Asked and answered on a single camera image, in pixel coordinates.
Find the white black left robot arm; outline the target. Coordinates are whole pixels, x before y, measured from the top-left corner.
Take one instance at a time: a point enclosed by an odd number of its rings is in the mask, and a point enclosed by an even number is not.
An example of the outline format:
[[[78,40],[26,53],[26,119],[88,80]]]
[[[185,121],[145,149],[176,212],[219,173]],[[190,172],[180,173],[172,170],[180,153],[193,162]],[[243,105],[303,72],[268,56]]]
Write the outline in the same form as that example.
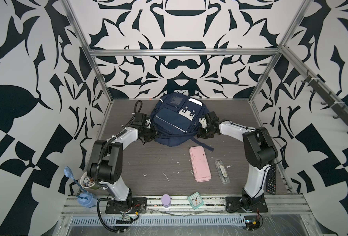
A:
[[[132,207],[133,197],[121,177],[123,151],[137,140],[147,143],[155,139],[157,132],[151,122],[149,115],[134,112],[121,132],[109,139],[95,141],[87,164],[87,176],[94,180],[95,186],[106,190],[116,204],[126,208]]]

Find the navy blue school backpack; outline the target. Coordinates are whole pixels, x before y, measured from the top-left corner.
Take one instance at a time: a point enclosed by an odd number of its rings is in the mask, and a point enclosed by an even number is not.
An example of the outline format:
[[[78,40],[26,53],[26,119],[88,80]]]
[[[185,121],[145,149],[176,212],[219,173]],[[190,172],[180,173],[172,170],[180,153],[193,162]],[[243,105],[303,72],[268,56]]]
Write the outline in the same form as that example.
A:
[[[155,142],[176,147],[192,140],[209,151],[214,148],[195,139],[202,128],[201,119],[209,113],[206,105],[187,95],[170,93],[162,96],[150,114],[157,136]]]

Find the pink pencil case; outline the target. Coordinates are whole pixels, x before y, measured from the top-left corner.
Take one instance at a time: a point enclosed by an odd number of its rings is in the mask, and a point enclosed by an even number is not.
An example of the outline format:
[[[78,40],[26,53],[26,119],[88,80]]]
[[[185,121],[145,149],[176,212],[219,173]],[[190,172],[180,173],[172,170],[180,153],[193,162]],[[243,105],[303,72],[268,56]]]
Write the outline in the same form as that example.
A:
[[[189,148],[193,173],[196,182],[207,182],[212,178],[207,157],[202,146]]]

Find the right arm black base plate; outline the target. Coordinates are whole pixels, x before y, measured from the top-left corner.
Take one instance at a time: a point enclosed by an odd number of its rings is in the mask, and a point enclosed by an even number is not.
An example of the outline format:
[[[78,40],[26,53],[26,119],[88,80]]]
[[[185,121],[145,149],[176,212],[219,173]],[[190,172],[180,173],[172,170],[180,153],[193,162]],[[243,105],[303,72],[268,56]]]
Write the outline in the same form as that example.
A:
[[[255,212],[266,213],[268,207],[264,199],[264,195],[257,198],[250,198],[248,195],[241,197],[226,197],[226,211],[228,213],[235,212]]]

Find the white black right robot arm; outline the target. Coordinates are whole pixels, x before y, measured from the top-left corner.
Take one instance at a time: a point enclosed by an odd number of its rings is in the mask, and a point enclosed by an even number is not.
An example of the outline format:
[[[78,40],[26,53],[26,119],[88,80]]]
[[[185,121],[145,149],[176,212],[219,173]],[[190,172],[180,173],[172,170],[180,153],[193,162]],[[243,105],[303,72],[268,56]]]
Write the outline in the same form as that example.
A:
[[[215,112],[205,114],[199,122],[201,124],[198,131],[199,138],[212,138],[218,134],[230,136],[243,143],[249,171],[241,204],[249,207],[260,202],[264,198],[266,175],[278,157],[278,150],[267,129],[247,127],[227,120],[221,121]]]

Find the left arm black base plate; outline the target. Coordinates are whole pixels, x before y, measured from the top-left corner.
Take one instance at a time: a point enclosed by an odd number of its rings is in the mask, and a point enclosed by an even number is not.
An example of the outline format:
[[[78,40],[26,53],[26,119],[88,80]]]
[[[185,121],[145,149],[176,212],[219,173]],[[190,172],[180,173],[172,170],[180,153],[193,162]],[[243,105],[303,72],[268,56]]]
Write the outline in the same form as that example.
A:
[[[105,213],[106,214],[122,214],[122,213],[145,213],[147,207],[146,197],[133,197],[132,205],[130,208],[125,208],[117,201],[107,203]]]

